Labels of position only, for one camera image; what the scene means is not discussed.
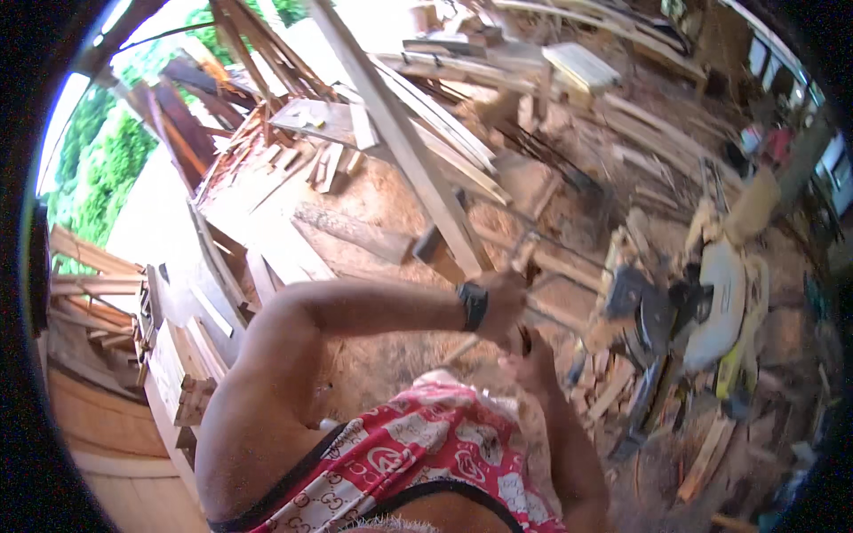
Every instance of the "hand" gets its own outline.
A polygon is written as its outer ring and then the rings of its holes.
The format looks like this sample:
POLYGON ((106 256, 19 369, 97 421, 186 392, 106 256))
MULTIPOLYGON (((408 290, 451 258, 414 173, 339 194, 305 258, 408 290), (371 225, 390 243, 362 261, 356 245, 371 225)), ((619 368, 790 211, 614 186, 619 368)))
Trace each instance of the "hand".
POLYGON ((557 372, 554 369, 554 350, 534 327, 527 328, 531 339, 531 351, 521 356, 508 351, 499 357, 497 364, 518 383, 522 389, 535 396, 560 392, 557 372))
POLYGON ((489 293, 485 316, 475 332, 483 339, 501 344, 510 328, 516 327, 527 305, 527 283, 514 270, 489 272, 473 280, 489 293))

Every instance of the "sky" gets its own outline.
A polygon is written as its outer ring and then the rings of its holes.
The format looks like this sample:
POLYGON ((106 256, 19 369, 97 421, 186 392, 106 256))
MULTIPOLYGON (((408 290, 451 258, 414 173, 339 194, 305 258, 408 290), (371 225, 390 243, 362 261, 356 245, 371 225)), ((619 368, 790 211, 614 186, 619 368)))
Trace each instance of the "sky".
MULTIPOLYGON (((101 31, 108 32, 130 3, 131 0, 120 0, 113 9, 113 12, 107 17, 101 31)), ((206 4, 206 0, 170 0, 153 17, 142 23, 133 32, 127 43, 142 41, 143 39, 180 27, 183 25, 190 11, 206 4)), ((121 59, 122 55, 117 54, 110 61, 110 64, 112 65, 115 61, 121 61, 121 59)), ((37 194, 43 194, 56 189, 54 174, 59 164, 59 152, 64 137, 63 132, 66 129, 68 120, 71 118, 71 114, 74 112, 74 108, 77 106, 80 98, 84 96, 87 87, 89 87, 89 78, 83 74, 71 72, 66 76, 64 86, 56 97, 54 110, 50 116, 48 127, 44 132, 44 141, 38 165, 37 194)))

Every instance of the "man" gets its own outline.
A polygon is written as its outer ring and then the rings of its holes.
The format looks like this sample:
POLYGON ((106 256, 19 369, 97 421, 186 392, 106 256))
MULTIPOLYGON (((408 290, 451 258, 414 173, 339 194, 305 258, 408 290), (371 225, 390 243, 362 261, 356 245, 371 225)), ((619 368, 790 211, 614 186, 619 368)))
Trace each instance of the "man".
POLYGON ((542 405, 562 521, 526 480, 517 421, 446 371, 330 432, 310 429, 326 339, 475 331, 509 347, 524 307, 524 280, 511 272, 458 294, 325 281, 276 295, 252 320, 201 424, 195 475, 212 530, 609 530, 598 457, 536 330, 529 350, 510 347, 500 363, 542 405))

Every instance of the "black wristwatch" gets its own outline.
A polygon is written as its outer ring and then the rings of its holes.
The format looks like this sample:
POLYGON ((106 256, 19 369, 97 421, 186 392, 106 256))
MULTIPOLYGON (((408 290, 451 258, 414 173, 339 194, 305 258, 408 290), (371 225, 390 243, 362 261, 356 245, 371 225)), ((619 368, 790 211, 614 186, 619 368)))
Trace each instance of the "black wristwatch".
POLYGON ((489 292, 469 281, 456 287, 456 296, 465 306, 465 327, 462 331, 477 331, 489 306, 489 292))

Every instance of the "miter saw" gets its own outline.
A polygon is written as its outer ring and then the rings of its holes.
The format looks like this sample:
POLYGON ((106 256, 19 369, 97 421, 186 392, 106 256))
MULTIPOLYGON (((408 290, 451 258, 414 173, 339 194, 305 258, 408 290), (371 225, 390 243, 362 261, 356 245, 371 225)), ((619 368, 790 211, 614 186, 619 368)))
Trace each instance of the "miter saw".
MULTIPOLYGON (((769 270, 744 245, 766 227, 779 188, 764 169, 729 211, 719 173, 710 162, 702 166, 711 177, 703 172, 705 193, 676 261, 679 276, 661 287, 629 254, 629 261, 615 261, 621 264, 612 270, 601 307, 605 322, 624 324, 612 344, 622 345, 642 372, 610 455, 615 461, 633 455, 658 430, 673 389, 680 402, 673 431, 718 404, 743 420, 755 391, 755 335, 768 311, 769 270), (711 386, 697 380, 707 373, 713 374, 711 386)), ((621 239, 630 237, 624 233, 621 239)))

